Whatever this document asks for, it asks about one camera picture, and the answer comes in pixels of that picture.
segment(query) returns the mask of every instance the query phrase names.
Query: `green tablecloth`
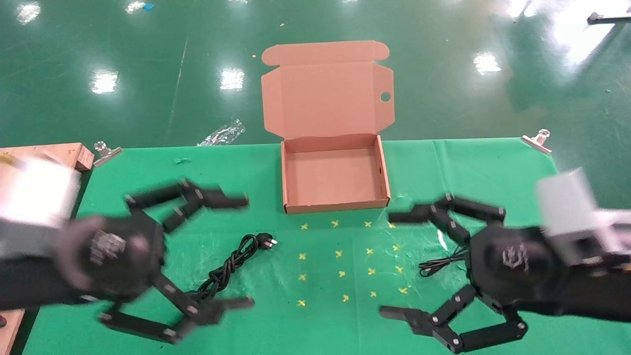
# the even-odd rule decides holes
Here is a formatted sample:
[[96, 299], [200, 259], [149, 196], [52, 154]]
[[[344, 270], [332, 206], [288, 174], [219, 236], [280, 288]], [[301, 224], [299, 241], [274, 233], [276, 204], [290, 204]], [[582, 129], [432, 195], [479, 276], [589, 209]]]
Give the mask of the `green tablecloth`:
[[[556, 172], [549, 157], [513, 138], [388, 141], [384, 150], [389, 209], [449, 191], [504, 206], [509, 226], [540, 221], [534, 184]], [[190, 162], [174, 163], [184, 158]], [[244, 234], [270, 232], [277, 247], [257, 253], [219, 294], [252, 296], [256, 307], [232, 311], [219, 327], [200, 328], [171, 346], [108, 330], [95, 319], [105, 304], [51, 306], [39, 313], [25, 354], [447, 354], [435, 339], [414, 336], [404, 322], [379, 317], [377, 307], [432, 311], [442, 304], [466, 282], [463, 265], [421, 279], [417, 264], [446, 256], [453, 243], [444, 241], [445, 250], [432, 226], [392, 228], [383, 210], [285, 215], [280, 171], [278, 145], [127, 149], [96, 168], [79, 215], [124, 214], [126, 193], [182, 177], [247, 193], [246, 212], [201, 213], [169, 238], [165, 273], [185, 290], [196, 288]], [[164, 216], [166, 208], [152, 216]], [[459, 220], [473, 230], [480, 226]], [[178, 315], [155, 290], [127, 310], [163, 322]], [[479, 353], [631, 354], [627, 325], [526, 313], [523, 318], [530, 328], [524, 340]], [[463, 332], [501, 321], [475, 302], [453, 326]]]

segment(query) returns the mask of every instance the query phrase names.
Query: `open cardboard box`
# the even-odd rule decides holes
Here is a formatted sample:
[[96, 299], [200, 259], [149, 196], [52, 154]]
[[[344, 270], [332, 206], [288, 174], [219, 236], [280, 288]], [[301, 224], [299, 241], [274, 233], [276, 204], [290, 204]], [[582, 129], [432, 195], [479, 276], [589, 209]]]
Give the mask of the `open cardboard box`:
[[275, 45], [262, 60], [266, 130], [281, 143], [288, 214], [383, 208], [390, 202], [377, 134], [394, 122], [389, 55], [375, 41]]

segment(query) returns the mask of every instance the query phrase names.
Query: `black cable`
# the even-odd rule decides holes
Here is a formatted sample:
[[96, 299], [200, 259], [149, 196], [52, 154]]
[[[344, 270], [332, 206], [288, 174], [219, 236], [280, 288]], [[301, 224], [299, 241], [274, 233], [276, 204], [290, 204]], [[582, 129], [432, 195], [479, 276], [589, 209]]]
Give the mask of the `black cable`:
[[271, 249], [277, 242], [268, 233], [260, 233], [256, 236], [248, 234], [241, 239], [237, 250], [233, 251], [222, 266], [208, 273], [208, 280], [199, 286], [197, 291], [189, 291], [194, 301], [206, 298], [215, 298], [217, 292], [226, 288], [230, 276], [240, 268], [246, 260], [254, 256], [259, 249]]
[[428, 262], [419, 263], [418, 268], [420, 270], [418, 273], [421, 275], [421, 277], [430, 277], [440, 271], [440, 269], [451, 264], [452, 262], [463, 261], [466, 255], [467, 249], [459, 246], [458, 248], [456, 248], [454, 253], [447, 258], [434, 259]]

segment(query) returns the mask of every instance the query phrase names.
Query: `wooden block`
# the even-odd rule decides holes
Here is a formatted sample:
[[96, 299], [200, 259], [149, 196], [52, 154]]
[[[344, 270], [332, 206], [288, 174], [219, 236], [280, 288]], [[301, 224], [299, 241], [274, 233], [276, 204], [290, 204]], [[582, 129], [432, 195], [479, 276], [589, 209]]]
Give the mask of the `wooden block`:
[[[79, 171], [90, 170], [94, 161], [94, 154], [81, 143], [0, 148], [0, 155], [3, 153], [16, 158], [19, 158], [21, 155], [47, 155], [61, 164], [74, 167]], [[2, 193], [3, 188], [2, 177], [4, 176], [7, 180], [10, 180], [13, 169], [6, 164], [4, 166], [0, 165], [0, 193]], [[0, 355], [9, 355], [15, 337], [18, 334], [22, 317], [24, 317], [24, 310], [0, 312], [0, 315], [7, 320], [7, 325], [4, 328], [0, 328]]]
[[0, 312], [0, 315], [5, 317], [7, 321], [6, 326], [0, 328], [0, 354], [9, 355], [15, 336], [18, 334], [22, 317], [24, 317], [24, 310]]
[[81, 143], [0, 148], [0, 154], [2, 153], [8, 153], [14, 157], [44, 153], [55, 158], [61, 164], [74, 167], [79, 171], [92, 169], [92, 162], [94, 161], [94, 153]]

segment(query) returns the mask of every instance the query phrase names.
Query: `box flap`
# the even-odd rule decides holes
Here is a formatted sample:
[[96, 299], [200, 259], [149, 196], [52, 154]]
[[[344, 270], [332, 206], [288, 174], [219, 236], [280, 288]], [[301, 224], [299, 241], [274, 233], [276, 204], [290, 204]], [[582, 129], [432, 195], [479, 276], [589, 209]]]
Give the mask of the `box flap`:
[[372, 62], [388, 55], [376, 41], [266, 49], [263, 62], [279, 68], [261, 78], [265, 128], [286, 139], [377, 134], [394, 122], [394, 75]]

